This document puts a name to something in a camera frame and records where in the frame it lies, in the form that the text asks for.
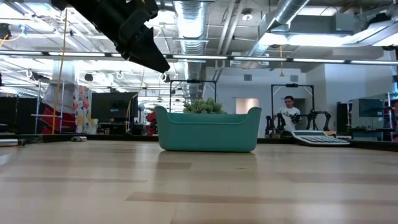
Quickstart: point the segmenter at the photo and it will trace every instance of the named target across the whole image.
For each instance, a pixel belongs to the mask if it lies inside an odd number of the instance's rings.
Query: red object
[[[46,123],[48,126],[44,127],[42,134],[52,134],[52,115],[53,108],[46,108],[44,110],[44,115],[50,115],[49,117],[41,117],[40,119]],[[55,112],[56,116],[60,116],[58,111]],[[60,130],[60,118],[55,118],[55,131],[59,133]],[[75,132],[76,131],[76,123],[75,123],[75,115],[64,113],[62,118],[62,131],[63,132]]]
[[[150,122],[150,125],[146,126],[147,136],[153,136],[156,133],[156,113],[152,112],[147,115],[147,121]]]

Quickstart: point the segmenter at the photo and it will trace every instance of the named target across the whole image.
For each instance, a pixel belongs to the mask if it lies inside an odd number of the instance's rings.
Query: ceiling light
[[[51,56],[62,56],[62,52],[49,52]],[[77,57],[105,57],[104,53],[84,53],[84,52],[65,52],[64,56],[77,56]]]
[[[310,59],[310,58],[295,58],[294,62],[308,62],[308,63],[344,63],[344,60],[335,59]]]
[[[260,61],[260,62],[286,62],[286,58],[273,57],[234,57],[233,60]]]
[[[372,37],[373,35],[377,34],[378,32],[382,31],[386,26],[380,26],[380,27],[374,27],[374,28],[368,28],[364,31],[361,31],[354,36],[349,38],[349,42],[346,42],[345,44],[357,44],[360,43],[361,41]]]
[[[173,55],[176,59],[215,59],[215,60],[226,60],[227,56],[206,56],[206,55]]]
[[[16,50],[0,50],[0,55],[43,55],[42,52],[24,52],[24,51],[16,51]]]
[[[287,38],[280,34],[265,33],[259,40],[262,45],[285,45],[287,44]]]
[[[253,16],[251,15],[251,9],[243,9],[242,15],[242,20],[244,21],[249,21],[253,19]]]
[[[396,46],[398,45],[398,34],[391,35],[373,46]]]
[[[316,47],[338,47],[345,43],[346,39],[335,35],[312,35],[297,34],[292,35],[287,44],[298,46],[316,46]]]
[[[352,60],[351,64],[354,65],[392,65],[392,66],[397,66],[398,61],[377,61],[377,60]]]

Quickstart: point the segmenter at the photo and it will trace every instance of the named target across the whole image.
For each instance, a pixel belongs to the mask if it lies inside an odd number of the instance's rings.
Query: wall
[[[360,65],[325,65],[326,107],[332,117],[329,128],[336,130],[337,102],[366,96],[365,67]]]
[[[390,59],[389,52],[378,60]],[[380,65],[320,65],[307,73],[307,83],[315,85],[315,109],[332,114],[329,123],[336,130],[336,104],[394,91],[391,67]],[[325,117],[317,119],[320,128]]]
[[[237,98],[236,114],[247,114],[250,108],[260,106],[259,99],[255,98]]]
[[[314,85],[315,110],[326,110],[326,75],[325,65],[319,65],[307,73],[307,84]],[[311,96],[308,96],[307,108],[311,108]],[[319,116],[316,120],[317,124],[325,124],[325,118]]]
[[[214,70],[206,70],[207,79],[213,77]],[[243,74],[251,74],[252,81],[243,81]],[[263,138],[266,129],[266,116],[271,115],[271,84],[290,83],[290,75],[298,75],[298,83],[305,84],[306,75],[299,69],[284,69],[285,77],[280,76],[280,69],[270,71],[268,69],[242,70],[240,68],[226,68],[220,76],[217,84],[218,102],[223,104],[223,109],[229,114],[236,112],[236,98],[257,98],[262,108],[259,125],[259,138]],[[274,110],[284,106],[283,98],[292,95],[296,98],[307,99],[308,93],[303,88],[282,87],[274,96]],[[213,98],[214,92],[205,88],[204,98]]]
[[[384,56],[378,60],[395,60],[395,52],[384,52]],[[393,71],[390,66],[367,65],[364,66],[366,76],[366,95],[374,96],[387,92],[394,92],[392,75],[397,74],[396,67]]]

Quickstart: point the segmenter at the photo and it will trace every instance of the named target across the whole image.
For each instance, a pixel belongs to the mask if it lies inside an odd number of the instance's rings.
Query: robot
[[[107,36],[125,60],[164,73],[170,69],[154,42],[154,30],[144,25],[157,16],[155,0],[51,0],[59,10],[69,4]]]

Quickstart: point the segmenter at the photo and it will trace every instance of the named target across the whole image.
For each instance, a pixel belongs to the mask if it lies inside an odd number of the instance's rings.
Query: green plant
[[[184,113],[226,114],[221,103],[215,103],[212,98],[195,100],[193,104],[184,104]]]

